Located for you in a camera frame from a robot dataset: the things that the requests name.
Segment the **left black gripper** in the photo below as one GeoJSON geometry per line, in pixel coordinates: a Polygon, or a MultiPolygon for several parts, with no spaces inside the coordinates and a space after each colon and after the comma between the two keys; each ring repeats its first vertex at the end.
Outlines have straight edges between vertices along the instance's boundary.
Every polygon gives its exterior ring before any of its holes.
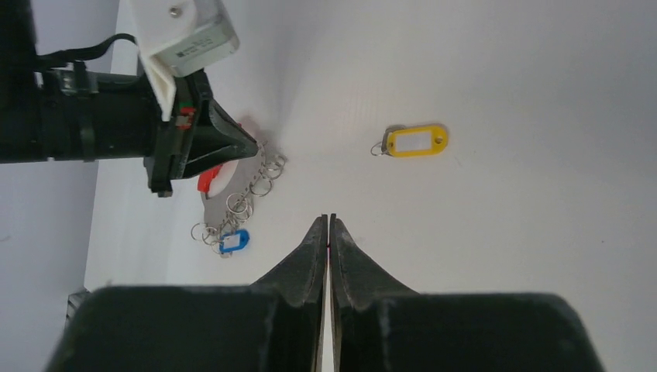
{"type": "Polygon", "coordinates": [[[214,99],[205,71],[176,77],[174,87],[171,116],[155,115],[152,146],[143,161],[148,187],[161,198],[173,194],[173,181],[258,153],[257,140],[214,99]]]}

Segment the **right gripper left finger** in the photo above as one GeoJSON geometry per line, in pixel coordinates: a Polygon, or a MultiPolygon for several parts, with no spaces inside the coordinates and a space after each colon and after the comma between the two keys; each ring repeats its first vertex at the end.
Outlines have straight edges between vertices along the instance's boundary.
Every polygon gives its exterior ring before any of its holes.
{"type": "Polygon", "coordinates": [[[328,218],[243,286],[117,286],[74,313],[48,371],[314,371],[328,218]]]}

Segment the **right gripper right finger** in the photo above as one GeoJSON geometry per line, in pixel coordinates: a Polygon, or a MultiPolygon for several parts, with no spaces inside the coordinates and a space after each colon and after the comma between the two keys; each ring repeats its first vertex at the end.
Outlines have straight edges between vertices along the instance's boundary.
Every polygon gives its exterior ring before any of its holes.
{"type": "Polygon", "coordinates": [[[549,293],[428,294],[329,223],[334,364],[338,371],[601,371],[585,325],[549,293]]]}

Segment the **metal key holder red handle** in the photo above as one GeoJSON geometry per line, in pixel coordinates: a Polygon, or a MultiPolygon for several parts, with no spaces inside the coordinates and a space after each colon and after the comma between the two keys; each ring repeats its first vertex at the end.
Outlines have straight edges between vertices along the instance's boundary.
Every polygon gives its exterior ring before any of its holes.
{"type": "Polygon", "coordinates": [[[201,174],[198,191],[203,219],[191,227],[191,238],[205,245],[221,258],[219,238],[238,229],[253,217],[256,200],[268,196],[275,180],[284,173],[287,158],[272,142],[272,135],[253,119],[239,120],[241,127],[256,140],[256,155],[231,160],[201,174]]]}

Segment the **blue key tag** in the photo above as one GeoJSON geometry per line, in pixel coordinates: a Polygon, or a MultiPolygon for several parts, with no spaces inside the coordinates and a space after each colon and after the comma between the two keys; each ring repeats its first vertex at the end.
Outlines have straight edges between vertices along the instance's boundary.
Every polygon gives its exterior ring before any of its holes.
{"type": "Polygon", "coordinates": [[[243,250],[250,241],[250,234],[245,229],[238,229],[232,233],[226,233],[219,238],[218,251],[221,255],[230,255],[233,252],[243,250]]]}

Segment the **yellow key tag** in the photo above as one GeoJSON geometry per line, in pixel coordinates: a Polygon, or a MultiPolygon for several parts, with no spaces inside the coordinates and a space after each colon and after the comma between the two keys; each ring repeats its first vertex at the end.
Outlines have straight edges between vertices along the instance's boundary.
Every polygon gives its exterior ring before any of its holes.
{"type": "Polygon", "coordinates": [[[441,153],[449,144],[449,131],[442,124],[394,125],[370,148],[375,157],[428,157],[441,153]]]}

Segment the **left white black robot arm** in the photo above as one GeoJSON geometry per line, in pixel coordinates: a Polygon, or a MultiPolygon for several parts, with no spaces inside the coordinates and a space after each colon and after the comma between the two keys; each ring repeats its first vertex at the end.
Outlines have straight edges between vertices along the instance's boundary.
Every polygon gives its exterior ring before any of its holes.
{"type": "Polygon", "coordinates": [[[220,1],[131,1],[133,33],[36,52],[28,1],[1,3],[1,161],[142,158],[149,189],[254,157],[205,68],[239,48],[220,1]]]}

